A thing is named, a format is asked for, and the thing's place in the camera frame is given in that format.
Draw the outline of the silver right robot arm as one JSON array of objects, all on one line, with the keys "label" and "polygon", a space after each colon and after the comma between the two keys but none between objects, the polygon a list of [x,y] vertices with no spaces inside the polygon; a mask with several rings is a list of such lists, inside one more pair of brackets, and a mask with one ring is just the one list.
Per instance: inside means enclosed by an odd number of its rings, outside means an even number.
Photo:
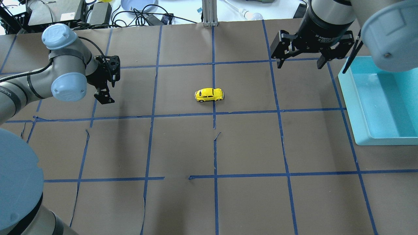
[{"label": "silver right robot arm", "polygon": [[327,61],[349,59],[346,73],[365,45],[384,71],[417,68],[416,0],[309,0],[298,31],[281,30],[270,45],[270,57],[281,68],[287,58],[320,53],[317,68]]}]

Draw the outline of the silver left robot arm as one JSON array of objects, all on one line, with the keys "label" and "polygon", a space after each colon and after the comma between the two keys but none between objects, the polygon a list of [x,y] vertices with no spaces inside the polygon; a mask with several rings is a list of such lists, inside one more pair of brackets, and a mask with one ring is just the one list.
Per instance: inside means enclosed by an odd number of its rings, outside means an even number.
[{"label": "silver left robot arm", "polygon": [[[121,78],[119,56],[93,56],[84,38],[61,23],[46,28],[41,39],[50,51],[47,66],[1,78],[1,124],[38,100],[81,100],[88,85],[95,87],[100,104],[114,103],[108,82],[115,86]],[[1,234],[76,235],[44,206],[44,174],[38,161],[25,140],[1,129]]]}]

